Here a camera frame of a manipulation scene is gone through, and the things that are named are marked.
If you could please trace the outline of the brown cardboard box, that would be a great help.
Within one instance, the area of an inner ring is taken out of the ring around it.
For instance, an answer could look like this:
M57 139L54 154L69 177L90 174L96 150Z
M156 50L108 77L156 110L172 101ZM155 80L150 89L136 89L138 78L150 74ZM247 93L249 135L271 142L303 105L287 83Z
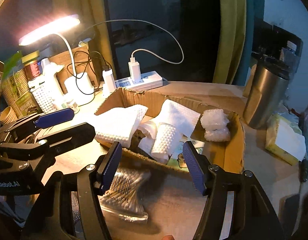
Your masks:
M155 168L188 173L182 146L190 140L212 164L243 170L245 134L238 114L192 98L118 88L98 107L92 124L101 144L118 141L126 156Z

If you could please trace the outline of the white desk lamp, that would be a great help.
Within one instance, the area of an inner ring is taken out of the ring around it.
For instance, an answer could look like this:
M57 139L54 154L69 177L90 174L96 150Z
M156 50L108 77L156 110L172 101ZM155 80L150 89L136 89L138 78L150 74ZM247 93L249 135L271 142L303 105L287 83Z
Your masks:
M72 98L76 101L76 103L79 106L87 105L91 101L93 101L94 94L92 95L83 95L81 94L76 86L74 85L74 78L71 75L72 72L72 65L71 65L71 58L70 58L70 53L69 51L71 49L71 46L67 39L63 36L63 33L66 31L69 31L70 29L76 27L77 25L80 24L80 19L77 14L74 15L69 15L69 16L64 16L61 18L58 18L54 21L51 21L45 25L42 25L41 27L29 32L28 34L24 35L23 37L19 38L19 45L20 46L28 46L34 42L37 42L45 37L48 37L50 35L56 35L60 37L63 42L66 45L67 51L62 52L56 56L53 56L50 58L51 62L61 64L61 63L66 63L64 65L63 70L61 71L61 88L63 88L67 94L72 96ZM87 82L87 73L85 72L84 78ZM79 80L79 87L87 92L91 93L93 92L94 86L92 83L89 85L82 84L83 80Z

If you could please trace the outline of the yellow-green curtain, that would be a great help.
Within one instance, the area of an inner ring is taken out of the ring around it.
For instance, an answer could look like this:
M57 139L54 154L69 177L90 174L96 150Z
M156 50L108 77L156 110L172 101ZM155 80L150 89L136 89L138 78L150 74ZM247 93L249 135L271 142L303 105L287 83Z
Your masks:
M179 28L184 61L165 77L171 81L231 84L245 43L246 0L52 0L57 14L77 14L81 25L137 19ZM93 48L114 66L108 35L97 31Z

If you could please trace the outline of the white power strip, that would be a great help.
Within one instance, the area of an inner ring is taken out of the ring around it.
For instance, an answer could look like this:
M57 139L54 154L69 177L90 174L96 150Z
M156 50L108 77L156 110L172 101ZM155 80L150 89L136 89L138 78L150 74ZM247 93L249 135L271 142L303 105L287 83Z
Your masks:
M121 87L129 90L144 91L162 87L163 78L156 71L152 71L141 74L141 79L138 82L133 81L131 77L125 77L116 80L115 85L117 88Z

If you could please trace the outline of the yellow tissue box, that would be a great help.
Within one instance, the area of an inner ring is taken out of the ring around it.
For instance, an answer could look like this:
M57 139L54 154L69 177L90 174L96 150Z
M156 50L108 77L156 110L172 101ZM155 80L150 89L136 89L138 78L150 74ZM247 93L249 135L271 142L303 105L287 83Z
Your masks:
M276 113L268 120L265 149L294 166L306 154L305 137L296 123Z

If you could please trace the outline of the black monitor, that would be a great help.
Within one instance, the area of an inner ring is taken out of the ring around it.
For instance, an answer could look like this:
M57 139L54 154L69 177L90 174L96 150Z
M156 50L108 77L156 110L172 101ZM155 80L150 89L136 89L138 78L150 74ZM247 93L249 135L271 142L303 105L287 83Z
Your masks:
M295 55L301 57L301 38L281 27L262 21L255 25L253 30L252 56L257 60L263 55L279 59L282 48L288 47L288 41L296 45Z

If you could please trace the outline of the packaged paper cups bag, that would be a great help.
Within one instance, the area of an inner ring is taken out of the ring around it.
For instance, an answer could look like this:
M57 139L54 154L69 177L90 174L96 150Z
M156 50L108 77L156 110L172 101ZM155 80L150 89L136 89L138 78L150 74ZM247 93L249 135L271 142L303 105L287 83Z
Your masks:
M4 62L2 78L2 95L18 118L27 116L32 107L39 108L28 86L22 56L18 51Z

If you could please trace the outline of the steel travel mug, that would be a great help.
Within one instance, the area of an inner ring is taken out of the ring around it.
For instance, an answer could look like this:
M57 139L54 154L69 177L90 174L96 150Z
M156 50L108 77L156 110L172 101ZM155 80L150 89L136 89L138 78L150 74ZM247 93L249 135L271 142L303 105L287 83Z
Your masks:
M243 118L254 129L263 127L289 85L288 66L275 58L263 56L257 63Z

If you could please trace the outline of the bubble wrap roll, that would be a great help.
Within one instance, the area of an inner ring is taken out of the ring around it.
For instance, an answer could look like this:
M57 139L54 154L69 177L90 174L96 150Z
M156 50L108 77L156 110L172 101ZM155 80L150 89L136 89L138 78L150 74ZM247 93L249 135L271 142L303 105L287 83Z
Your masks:
M223 129L229 123L227 115L223 109L208 109L205 110L200 119L201 125L205 130L213 131Z
M230 132L227 127L215 130L206 130L204 133L206 141L226 142L230 141Z

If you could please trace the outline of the small clear bottle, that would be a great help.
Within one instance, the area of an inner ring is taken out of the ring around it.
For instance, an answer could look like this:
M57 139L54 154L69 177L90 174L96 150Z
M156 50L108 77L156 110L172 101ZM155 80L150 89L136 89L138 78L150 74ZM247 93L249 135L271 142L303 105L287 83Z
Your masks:
M74 111L74 114L77 114L80 111L80 108L75 100L70 100L66 102L67 106Z

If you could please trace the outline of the bag of cotton swabs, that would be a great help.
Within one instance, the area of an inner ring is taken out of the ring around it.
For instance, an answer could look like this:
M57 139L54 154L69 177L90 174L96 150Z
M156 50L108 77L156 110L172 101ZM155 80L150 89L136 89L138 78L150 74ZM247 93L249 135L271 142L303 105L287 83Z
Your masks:
M148 213L139 198L139 190L150 177L149 170L119 167L110 189L99 196L102 211L127 222L146 223Z

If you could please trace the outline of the stack of paper cups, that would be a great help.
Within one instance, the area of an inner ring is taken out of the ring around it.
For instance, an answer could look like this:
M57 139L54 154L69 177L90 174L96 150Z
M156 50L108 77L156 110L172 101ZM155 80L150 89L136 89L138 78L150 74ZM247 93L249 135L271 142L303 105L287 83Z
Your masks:
M17 120L17 116L12 107L5 108L0 115L0 122L2 125L12 123Z

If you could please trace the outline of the brown furry plush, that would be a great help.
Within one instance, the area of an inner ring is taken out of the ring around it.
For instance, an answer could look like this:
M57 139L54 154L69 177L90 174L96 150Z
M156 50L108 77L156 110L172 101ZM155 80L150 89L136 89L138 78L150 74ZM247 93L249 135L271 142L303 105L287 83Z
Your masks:
M145 151L143 151L142 149L140 149L139 143L140 141L145 137L145 135L142 133L142 131L140 130L136 130L131 138L131 144L129 147L129 150L134 152L134 153L138 153L141 154L147 158L153 159L151 156L149 156Z

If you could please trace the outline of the red jar yellow lid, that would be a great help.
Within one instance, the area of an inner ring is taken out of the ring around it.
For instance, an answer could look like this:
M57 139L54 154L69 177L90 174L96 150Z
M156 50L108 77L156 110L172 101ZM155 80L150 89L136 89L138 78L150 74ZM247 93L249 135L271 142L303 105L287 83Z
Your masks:
M21 62L24 65L25 74L28 81L31 81L40 76L40 70L38 67L39 50L34 51L21 58Z

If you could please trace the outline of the white perforated basket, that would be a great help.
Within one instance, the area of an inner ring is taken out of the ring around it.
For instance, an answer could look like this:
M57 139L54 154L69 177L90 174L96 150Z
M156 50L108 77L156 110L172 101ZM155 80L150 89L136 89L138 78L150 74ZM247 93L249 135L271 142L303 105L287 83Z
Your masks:
M28 82L28 86L43 113L57 111L45 81L34 79Z

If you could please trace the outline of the plastic water bottle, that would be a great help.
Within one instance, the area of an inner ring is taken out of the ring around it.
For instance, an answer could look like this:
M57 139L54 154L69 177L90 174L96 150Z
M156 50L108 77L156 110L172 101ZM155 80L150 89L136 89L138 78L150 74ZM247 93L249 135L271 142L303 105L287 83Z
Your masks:
M291 72L297 72L300 63L300 57L296 55L297 45L291 41L287 41L287 46L281 49L280 60L283 61Z

